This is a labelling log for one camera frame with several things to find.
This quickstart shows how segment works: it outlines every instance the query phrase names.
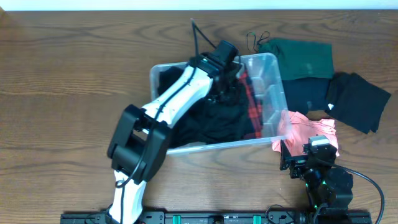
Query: pink shirt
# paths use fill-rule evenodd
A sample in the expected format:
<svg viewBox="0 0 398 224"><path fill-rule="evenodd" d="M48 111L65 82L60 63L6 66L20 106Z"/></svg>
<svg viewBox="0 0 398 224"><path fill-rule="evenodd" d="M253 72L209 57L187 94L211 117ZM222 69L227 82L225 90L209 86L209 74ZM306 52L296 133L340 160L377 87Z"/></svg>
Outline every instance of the pink shirt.
<svg viewBox="0 0 398 224"><path fill-rule="evenodd" d="M279 131L286 133L286 126L283 119L286 116L282 115L282 120L279 123ZM308 143L308 139L311 136L324 135L329 139L332 146L338 149L335 120L334 119L321 119L319 121L310 121L306 116L299 112L289 111L290 123L292 129L288 132L285 144L292 156L303 155L303 144ZM274 141L272 143L272 150L280 152L280 141Z"/></svg>

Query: wooden table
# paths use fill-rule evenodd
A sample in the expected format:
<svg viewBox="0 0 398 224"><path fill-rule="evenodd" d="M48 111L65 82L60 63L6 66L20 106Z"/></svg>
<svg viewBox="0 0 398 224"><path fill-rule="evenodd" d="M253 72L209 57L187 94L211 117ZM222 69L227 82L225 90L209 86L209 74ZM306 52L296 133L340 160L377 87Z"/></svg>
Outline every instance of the wooden table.
<svg viewBox="0 0 398 224"><path fill-rule="evenodd" d="M246 34L333 44L337 71L393 93L377 134L337 122L337 163L373 178L398 219L398 12L9 12L0 18L0 223L58 223L113 200L106 149L122 110L150 101L149 70L193 55L189 18L209 38L246 48ZM200 50L210 50L200 42ZM311 116L324 116L315 113ZM354 179L351 208L376 220L380 198ZM269 146L168 157L144 204L168 210L306 206L304 183Z"/></svg>

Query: storage box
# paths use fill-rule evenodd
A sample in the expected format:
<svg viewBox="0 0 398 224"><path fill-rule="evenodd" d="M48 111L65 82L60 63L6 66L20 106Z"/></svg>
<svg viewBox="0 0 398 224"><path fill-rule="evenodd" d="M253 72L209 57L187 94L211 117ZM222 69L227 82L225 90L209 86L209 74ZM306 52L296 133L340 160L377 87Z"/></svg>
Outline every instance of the storage box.
<svg viewBox="0 0 398 224"><path fill-rule="evenodd" d="M167 154L181 154L200 152L214 149L226 149L238 146L253 146L270 144L272 141L285 139L287 133L278 132L278 125L282 111L287 110L285 93L280 79L278 61L270 53L241 56L241 63L246 64L248 75L252 79L255 97L262 102L262 138L224 142L218 144L205 144L194 142L175 149L169 149ZM184 69L186 62L155 65L150 70L150 88L152 100L158 97L159 74L172 66Z"/></svg>

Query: green cloth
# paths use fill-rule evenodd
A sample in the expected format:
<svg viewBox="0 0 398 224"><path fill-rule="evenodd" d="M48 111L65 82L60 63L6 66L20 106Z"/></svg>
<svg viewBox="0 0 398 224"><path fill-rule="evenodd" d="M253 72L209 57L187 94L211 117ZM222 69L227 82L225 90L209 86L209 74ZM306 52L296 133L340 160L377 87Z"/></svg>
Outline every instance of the green cloth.
<svg viewBox="0 0 398 224"><path fill-rule="evenodd" d="M332 79L335 72L331 44L275 38L261 44L259 53L273 53L278 58L282 80Z"/></svg>

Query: green tape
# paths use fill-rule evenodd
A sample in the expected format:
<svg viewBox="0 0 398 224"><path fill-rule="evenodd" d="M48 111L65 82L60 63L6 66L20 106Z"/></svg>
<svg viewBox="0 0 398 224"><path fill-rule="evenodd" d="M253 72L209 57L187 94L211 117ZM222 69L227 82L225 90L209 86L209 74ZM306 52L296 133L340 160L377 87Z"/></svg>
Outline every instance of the green tape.
<svg viewBox="0 0 398 224"><path fill-rule="evenodd" d="M261 216L253 215L253 224L261 224Z"/></svg>
<svg viewBox="0 0 398 224"><path fill-rule="evenodd" d="M181 216L180 215L173 216L173 224L181 224Z"/></svg>

